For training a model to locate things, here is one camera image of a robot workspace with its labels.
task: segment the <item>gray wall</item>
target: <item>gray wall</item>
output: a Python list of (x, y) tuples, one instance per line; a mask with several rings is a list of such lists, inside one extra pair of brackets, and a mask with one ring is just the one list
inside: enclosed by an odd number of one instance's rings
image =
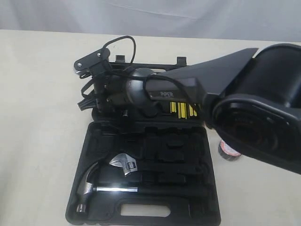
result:
[(0, 0), (0, 28), (301, 41), (301, 0)]

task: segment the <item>tool kit case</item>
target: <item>tool kit case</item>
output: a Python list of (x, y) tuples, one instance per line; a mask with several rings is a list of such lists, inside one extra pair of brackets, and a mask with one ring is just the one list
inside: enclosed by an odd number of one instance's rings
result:
[[(170, 112), (173, 103), (161, 103), (155, 118), (147, 118), (135, 109), (132, 121), (102, 117), (94, 109), (79, 158), (66, 219), (74, 225), (204, 225), (217, 226), (221, 217), (214, 171), (202, 121), (195, 117), (179, 119)], [(109, 164), (119, 153), (126, 153), (151, 167), (163, 166), (162, 172), (135, 171), (124, 175), (122, 168)], [(86, 213), (77, 213), (77, 188), (85, 171), (95, 162), (98, 169), (88, 181), (105, 187), (138, 187), (138, 192), (93, 192)], [(170, 171), (171, 164), (189, 165), (195, 173)], [(123, 204), (163, 205), (170, 209), (167, 217), (122, 216)]]

